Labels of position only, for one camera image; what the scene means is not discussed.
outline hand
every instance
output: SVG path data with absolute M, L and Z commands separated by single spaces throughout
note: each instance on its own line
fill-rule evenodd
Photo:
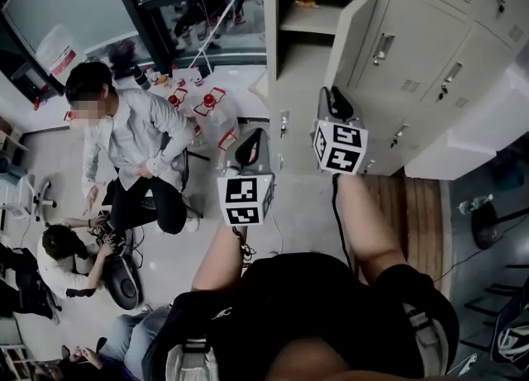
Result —
M 99 189 L 104 187 L 106 183 L 96 183 L 95 186 L 90 188 L 88 196 L 86 197 L 86 208 L 84 209 L 83 215 L 92 211 L 93 204 L 98 199 Z
M 83 350 L 83 356 L 86 358 L 88 362 L 90 362 L 93 366 L 95 366 L 97 369 L 102 368 L 101 360 L 99 360 L 98 355 L 95 351 L 92 349 L 89 349 L 88 347 L 85 347 Z
M 91 218 L 91 219 L 89 220 L 88 226 L 89 226 L 90 228 L 94 228 L 95 226 L 100 226 L 100 225 L 104 224 L 106 220 L 107 220 L 106 217 L 95 217 L 95 218 Z
M 147 169 L 147 165 L 145 164 L 145 162 L 140 165 L 140 167 L 136 171 L 136 175 L 138 177 L 143 177 L 144 179 L 152 179 L 153 178 L 153 174 L 151 174 L 150 171 Z
M 99 249 L 98 255 L 101 255 L 103 258 L 106 258 L 107 256 L 110 256 L 112 253 L 116 251 L 116 245 L 109 241 L 108 243 L 105 243 L 101 246 L 101 249 Z
M 73 352 L 69 355 L 69 361 L 72 363 L 79 362 L 83 358 L 83 353 L 81 352 L 81 349 L 79 346 L 75 348 Z

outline black hair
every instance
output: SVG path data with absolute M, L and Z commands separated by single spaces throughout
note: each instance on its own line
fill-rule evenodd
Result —
M 106 84 L 108 91 L 115 93 L 112 72 L 103 62 L 83 62 L 77 65 L 66 81 L 64 93 L 68 103 L 97 100 L 97 95 Z
M 42 246 L 51 258 L 61 260 L 77 255 L 81 259 L 88 258 L 84 243 L 75 232 L 61 225 L 49 226 L 42 234 Z

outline black t-shirt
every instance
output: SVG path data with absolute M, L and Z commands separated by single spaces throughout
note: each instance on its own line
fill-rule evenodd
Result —
M 169 351 L 205 336 L 221 381 L 264 379 L 286 344 L 309 337 L 323 339 L 351 369 L 420 378 L 422 360 L 403 303 L 443 325 L 451 364 L 459 337 L 454 309 L 415 269 L 393 266 L 368 287 L 328 255 L 257 260 L 232 292 L 184 293 L 175 299 L 145 355 L 144 376 L 164 380 Z

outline black stand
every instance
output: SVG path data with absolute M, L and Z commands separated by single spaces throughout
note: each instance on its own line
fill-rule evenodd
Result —
M 497 225 L 529 214 L 529 207 L 498 218 L 494 205 L 489 202 L 472 212 L 472 234 L 480 249 L 488 249 L 498 241 Z

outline wooden pallet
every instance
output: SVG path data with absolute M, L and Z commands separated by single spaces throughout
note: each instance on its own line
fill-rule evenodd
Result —
M 408 263 L 418 271 L 440 278 L 443 257 L 441 191 L 428 179 L 367 176 L 375 203 L 395 231 Z M 365 281 L 360 268 L 360 280 Z M 441 281 L 436 282 L 441 289 Z

